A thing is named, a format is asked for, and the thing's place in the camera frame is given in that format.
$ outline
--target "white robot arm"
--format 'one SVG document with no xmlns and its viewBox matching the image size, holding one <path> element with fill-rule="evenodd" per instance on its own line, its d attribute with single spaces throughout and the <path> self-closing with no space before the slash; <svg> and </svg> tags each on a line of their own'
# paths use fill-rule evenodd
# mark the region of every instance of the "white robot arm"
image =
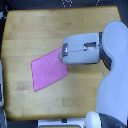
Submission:
<svg viewBox="0 0 128 128">
<path fill-rule="evenodd" d="M 86 116 L 87 128 L 126 128 L 128 118 L 128 28 L 120 21 L 109 23 L 101 41 L 97 33 L 64 39 L 59 59 L 66 65 L 92 64 L 103 59 L 110 69 L 101 81 L 96 112 Z"/>
</svg>

